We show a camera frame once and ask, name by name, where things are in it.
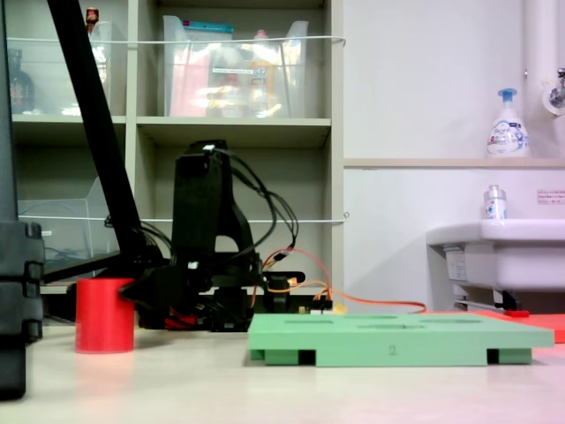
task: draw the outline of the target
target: sink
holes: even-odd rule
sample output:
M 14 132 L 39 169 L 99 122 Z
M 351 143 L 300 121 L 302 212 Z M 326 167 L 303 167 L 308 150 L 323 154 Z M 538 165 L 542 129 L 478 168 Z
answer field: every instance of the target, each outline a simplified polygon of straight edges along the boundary
M 496 291 L 565 292 L 565 220 L 482 220 L 440 227 L 426 243 L 443 249 L 454 284 Z

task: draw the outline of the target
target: shelf board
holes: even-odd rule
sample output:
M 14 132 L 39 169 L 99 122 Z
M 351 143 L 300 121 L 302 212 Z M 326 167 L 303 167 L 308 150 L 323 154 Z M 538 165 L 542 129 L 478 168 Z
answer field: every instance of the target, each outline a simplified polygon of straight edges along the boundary
M 325 0 L 157 0 L 161 6 L 224 9 L 322 9 Z
M 344 159 L 346 169 L 565 168 L 565 158 L 508 157 L 496 159 Z
M 125 117 L 113 117 L 116 136 L 125 143 Z M 82 117 L 12 115 L 17 146 L 82 147 L 87 145 Z
M 138 127 L 157 146 L 188 147 L 226 140 L 230 148 L 322 148 L 331 119 L 138 117 Z
M 53 283 L 49 285 L 42 285 L 40 287 L 41 294 L 66 294 L 67 288 L 73 284 L 73 282 L 61 282 L 61 283 Z M 253 294 L 252 287 L 245 287 L 247 290 L 247 294 L 250 296 Z M 303 296 L 315 296 L 321 291 L 322 287 L 305 287 L 304 289 L 298 289 L 290 292 L 290 295 L 303 295 Z M 202 294 L 214 294 L 215 288 L 209 291 L 206 291 Z M 260 287 L 257 289 L 257 295 L 263 295 L 263 289 Z

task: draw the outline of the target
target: white table surface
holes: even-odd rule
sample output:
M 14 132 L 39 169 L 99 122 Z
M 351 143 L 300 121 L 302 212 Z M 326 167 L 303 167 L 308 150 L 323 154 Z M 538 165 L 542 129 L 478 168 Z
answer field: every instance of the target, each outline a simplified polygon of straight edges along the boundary
M 531 366 L 264 367 L 242 334 L 138 330 L 135 352 L 81 355 L 73 328 L 44 332 L 1 424 L 565 423 L 565 345 Z

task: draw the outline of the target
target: green tray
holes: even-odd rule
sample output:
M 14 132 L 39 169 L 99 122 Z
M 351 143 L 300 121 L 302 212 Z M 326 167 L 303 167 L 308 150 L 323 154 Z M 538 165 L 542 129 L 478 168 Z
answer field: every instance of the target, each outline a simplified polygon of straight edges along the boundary
M 530 364 L 554 345 L 549 329 L 460 314 L 256 314 L 248 338 L 252 360 L 319 367 Z

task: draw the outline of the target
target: red cylinder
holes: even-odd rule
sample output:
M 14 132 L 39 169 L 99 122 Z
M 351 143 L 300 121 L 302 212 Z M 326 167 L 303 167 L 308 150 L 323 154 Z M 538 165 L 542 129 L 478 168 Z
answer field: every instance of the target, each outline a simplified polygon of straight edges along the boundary
M 134 305 L 118 290 L 130 278 L 85 278 L 77 286 L 77 352 L 133 350 Z

